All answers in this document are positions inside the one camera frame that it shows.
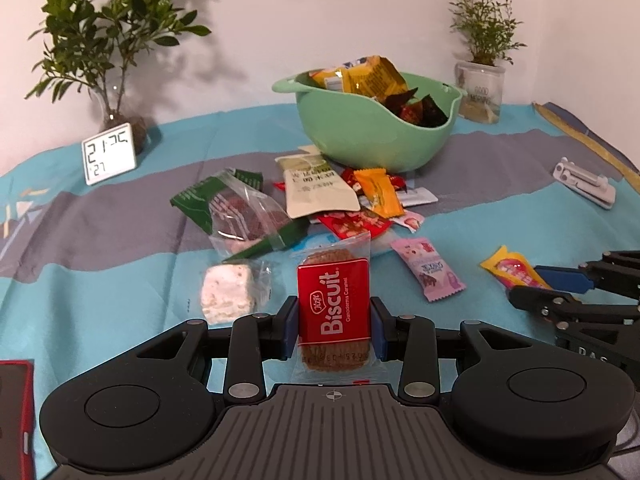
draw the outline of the glass jar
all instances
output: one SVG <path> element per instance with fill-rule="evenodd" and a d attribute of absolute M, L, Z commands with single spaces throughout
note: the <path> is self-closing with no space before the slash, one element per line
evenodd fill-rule
<path fill-rule="evenodd" d="M 120 93 L 119 84 L 108 83 L 106 94 L 101 88 L 92 88 L 92 97 L 98 100 L 102 111 L 100 132 L 130 123 L 134 150 L 136 155 L 142 153 L 146 144 L 145 120 L 129 110 L 127 96 L 124 91 Z"/>
<path fill-rule="evenodd" d="M 460 103 L 461 117 L 483 124 L 500 120 L 504 71 L 501 66 L 456 63 L 456 85 L 466 91 Z"/>

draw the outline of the small tree plant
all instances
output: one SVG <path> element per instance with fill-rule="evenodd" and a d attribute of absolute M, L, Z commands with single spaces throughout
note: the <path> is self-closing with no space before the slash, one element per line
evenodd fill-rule
<path fill-rule="evenodd" d="M 456 0 L 451 2 L 454 22 L 473 56 L 473 62 L 495 66 L 498 59 L 513 64 L 510 50 L 527 46 L 513 41 L 518 22 L 511 16 L 511 0 Z"/>
<path fill-rule="evenodd" d="M 99 10 L 92 0 L 47 0 L 42 10 L 45 26 L 29 39 L 49 34 L 50 44 L 44 41 L 44 57 L 33 67 L 41 68 L 42 76 L 26 98 L 51 90 L 55 102 L 76 84 L 78 92 L 83 87 L 95 92 L 112 120 L 121 117 L 126 77 L 140 52 L 177 46 L 181 34 L 211 33 L 193 24 L 197 10 L 185 12 L 175 0 L 109 0 Z M 120 81 L 115 92 L 108 88 L 111 70 Z"/>

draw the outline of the digital clock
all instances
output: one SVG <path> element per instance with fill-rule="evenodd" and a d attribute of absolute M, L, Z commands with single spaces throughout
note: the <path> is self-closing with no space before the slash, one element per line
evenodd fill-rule
<path fill-rule="evenodd" d="M 131 124 L 121 124 L 82 141 L 84 180 L 88 186 L 136 168 Z"/>

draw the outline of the yellow candy wrapper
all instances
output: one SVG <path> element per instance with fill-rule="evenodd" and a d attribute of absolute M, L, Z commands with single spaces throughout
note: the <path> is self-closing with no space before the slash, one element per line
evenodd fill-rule
<path fill-rule="evenodd" d="M 516 285 L 551 288 L 520 253 L 510 253 L 502 246 L 489 259 L 480 264 L 508 289 Z"/>
<path fill-rule="evenodd" d="M 404 209 L 391 179 L 383 168 L 372 170 L 358 170 L 353 172 L 362 191 L 371 202 L 370 209 L 382 218 L 402 216 Z"/>
<path fill-rule="evenodd" d="M 361 57 L 335 68 L 310 72 L 311 78 L 325 90 L 375 97 L 383 103 L 389 95 L 408 90 L 396 67 L 380 56 Z"/>

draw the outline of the gray stripe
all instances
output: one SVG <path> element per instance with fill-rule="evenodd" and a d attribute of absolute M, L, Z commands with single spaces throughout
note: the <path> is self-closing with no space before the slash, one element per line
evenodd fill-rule
<path fill-rule="evenodd" d="M 169 199 L 232 167 L 263 172 L 266 189 L 283 203 L 284 193 L 270 184 L 282 179 L 273 160 L 278 155 L 247 153 L 207 160 L 101 186 L 83 196 L 62 192 L 44 206 L 43 214 L 25 222 L 10 244 L 0 240 L 4 253 L 0 276 L 31 283 L 51 263 L 73 270 L 103 270 L 156 253 L 208 249 L 204 232 L 172 208 Z M 475 132 L 452 136 L 416 172 L 416 186 L 427 187 L 440 199 L 417 210 L 432 215 L 534 192 L 553 181 L 551 170 L 562 156 L 594 173 L 621 178 L 615 168 L 570 137 L 551 137 L 540 130 L 513 135 Z M 15 221 L 10 229 L 15 231 Z"/>

